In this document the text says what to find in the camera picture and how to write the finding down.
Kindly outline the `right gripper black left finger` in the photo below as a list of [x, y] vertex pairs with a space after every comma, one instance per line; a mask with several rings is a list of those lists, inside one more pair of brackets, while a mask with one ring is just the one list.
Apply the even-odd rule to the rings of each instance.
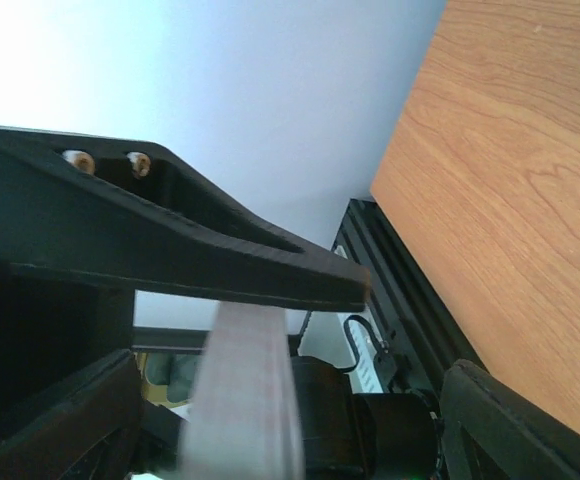
[[135, 357], [117, 350], [0, 411], [0, 479], [123, 479], [142, 413]]

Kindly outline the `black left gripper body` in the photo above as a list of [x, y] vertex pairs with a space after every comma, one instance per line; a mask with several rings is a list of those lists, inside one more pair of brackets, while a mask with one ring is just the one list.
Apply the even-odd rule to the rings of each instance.
[[132, 344], [135, 292], [35, 277], [0, 262], [0, 440], [31, 418], [13, 409]]

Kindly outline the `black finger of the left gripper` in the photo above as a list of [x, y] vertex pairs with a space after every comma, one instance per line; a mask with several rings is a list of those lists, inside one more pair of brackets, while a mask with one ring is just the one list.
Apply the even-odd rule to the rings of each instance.
[[0, 128], [0, 263], [20, 275], [360, 311], [369, 272], [254, 214], [166, 147]]

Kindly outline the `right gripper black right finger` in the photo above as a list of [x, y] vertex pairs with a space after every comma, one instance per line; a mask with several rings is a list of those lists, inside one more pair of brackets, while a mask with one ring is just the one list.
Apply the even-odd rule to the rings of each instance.
[[580, 479], [580, 434], [460, 360], [441, 394], [451, 479]]

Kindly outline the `pink-backed card deck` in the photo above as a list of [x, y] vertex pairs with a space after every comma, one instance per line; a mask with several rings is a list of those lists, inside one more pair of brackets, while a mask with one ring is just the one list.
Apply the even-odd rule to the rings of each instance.
[[302, 479], [305, 457], [286, 313], [222, 302], [179, 446], [185, 479]]

